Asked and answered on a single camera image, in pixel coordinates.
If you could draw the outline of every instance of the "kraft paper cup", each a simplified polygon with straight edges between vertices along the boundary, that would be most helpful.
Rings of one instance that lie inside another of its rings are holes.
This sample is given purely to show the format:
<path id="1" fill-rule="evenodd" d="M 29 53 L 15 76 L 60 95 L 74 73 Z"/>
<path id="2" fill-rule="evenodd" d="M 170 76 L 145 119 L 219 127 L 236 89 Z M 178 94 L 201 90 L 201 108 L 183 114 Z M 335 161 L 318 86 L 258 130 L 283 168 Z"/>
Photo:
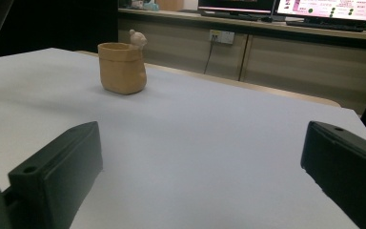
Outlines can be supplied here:
<path id="1" fill-rule="evenodd" d="M 98 45 L 100 80 L 104 89 L 117 94 L 134 94 L 147 84 L 141 50 L 123 43 Z"/>

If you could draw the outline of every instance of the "monitor screen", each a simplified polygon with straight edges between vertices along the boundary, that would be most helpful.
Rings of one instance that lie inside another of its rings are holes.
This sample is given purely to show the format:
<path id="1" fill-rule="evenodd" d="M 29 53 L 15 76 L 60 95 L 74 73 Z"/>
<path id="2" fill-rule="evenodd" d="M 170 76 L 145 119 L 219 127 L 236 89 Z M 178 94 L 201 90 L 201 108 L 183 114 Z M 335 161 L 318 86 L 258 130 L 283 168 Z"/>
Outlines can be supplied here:
<path id="1" fill-rule="evenodd" d="M 198 0 L 199 10 L 232 14 L 271 14 L 274 0 Z"/>
<path id="2" fill-rule="evenodd" d="M 275 12 L 279 15 L 366 22 L 366 0 L 277 1 Z"/>

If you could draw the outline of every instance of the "table surface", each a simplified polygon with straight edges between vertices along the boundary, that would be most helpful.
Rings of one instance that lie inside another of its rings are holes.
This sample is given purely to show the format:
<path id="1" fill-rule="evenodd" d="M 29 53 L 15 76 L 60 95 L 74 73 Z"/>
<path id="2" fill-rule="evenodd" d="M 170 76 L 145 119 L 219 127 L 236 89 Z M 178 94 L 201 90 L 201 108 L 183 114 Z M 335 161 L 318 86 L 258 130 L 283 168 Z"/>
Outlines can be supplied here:
<path id="1" fill-rule="evenodd" d="M 300 167 L 309 121 L 366 139 L 352 110 L 147 67 L 103 90 L 97 57 L 0 57 L 0 188 L 72 126 L 98 121 L 105 171 L 71 228 L 356 228 Z"/>

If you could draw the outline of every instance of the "wooden cabinet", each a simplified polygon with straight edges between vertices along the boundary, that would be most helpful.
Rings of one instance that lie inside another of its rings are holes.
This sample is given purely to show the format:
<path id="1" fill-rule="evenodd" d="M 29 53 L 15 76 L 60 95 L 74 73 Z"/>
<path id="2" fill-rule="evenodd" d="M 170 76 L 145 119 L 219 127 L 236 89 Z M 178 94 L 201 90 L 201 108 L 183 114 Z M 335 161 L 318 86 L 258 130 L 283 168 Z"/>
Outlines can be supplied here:
<path id="1" fill-rule="evenodd" d="M 160 10 L 179 11 L 183 10 L 183 0 L 155 0 Z"/>
<path id="2" fill-rule="evenodd" d="M 131 28 L 143 32 L 149 41 L 144 48 L 146 63 L 194 73 L 204 73 L 207 66 L 206 74 L 212 76 L 330 99 L 357 114 L 365 110 L 366 48 L 353 47 L 354 40 L 366 44 L 365 32 L 313 30 L 220 18 L 207 18 L 207 22 L 200 16 L 193 20 L 192 15 L 161 11 L 121 13 L 119 40 L 129 43 Z M 139 18 L 133 17 L 136 14 L 143 19 L 134 19 Z M 170 15 L 187 23 L 158 22 L 158 18 L 167 21 Z M 210 30 L 216 27 L 223 30 L 224 26 L 226 31 L 235 32 L 234 43 L 213 44 L 207 65 Z M 263 29 L 263 33 L 254 34 Z M 286 36 L 275 37 L 275 32 Z M 298 39 L 301 36 L 311 42 Z"/>

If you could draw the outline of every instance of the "small figurine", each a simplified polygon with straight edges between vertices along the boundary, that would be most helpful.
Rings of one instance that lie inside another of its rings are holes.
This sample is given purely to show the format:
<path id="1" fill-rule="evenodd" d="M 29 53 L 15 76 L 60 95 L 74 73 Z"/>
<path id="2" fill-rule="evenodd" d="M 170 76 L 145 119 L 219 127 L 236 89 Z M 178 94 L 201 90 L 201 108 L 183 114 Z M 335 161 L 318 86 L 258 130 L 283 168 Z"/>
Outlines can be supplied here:
<path id="1" fill-rule="evenodd" d="M 148 43 L 147 38 L 141 32 L 130 30 L 130 48 L 132 50 L 142 50 Z"/>

